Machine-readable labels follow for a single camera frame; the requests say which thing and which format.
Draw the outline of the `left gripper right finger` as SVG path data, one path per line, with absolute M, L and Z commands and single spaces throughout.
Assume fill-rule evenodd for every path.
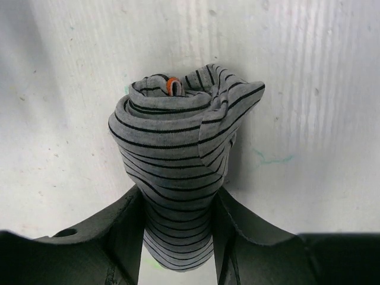
M 218 284 L 379 284 L 379 233 L 294 235 L 224 188 L 212 212 Z

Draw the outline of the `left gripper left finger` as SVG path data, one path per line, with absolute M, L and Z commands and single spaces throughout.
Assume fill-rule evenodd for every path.
M 133 186 L 93 216 L 37 239 L 1 231 L 1 284 L 137 284 L 143 197 Z

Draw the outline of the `grey striped underwear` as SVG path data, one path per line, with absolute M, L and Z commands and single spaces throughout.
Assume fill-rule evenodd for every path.
M 265 84 L 208 64 L 177 78 L 133 82 L 108 120 L 127 175 L 144 198 L 144 246 L 163 267 L 194 270 L 213 256 L 211 205 L 244 117 Z

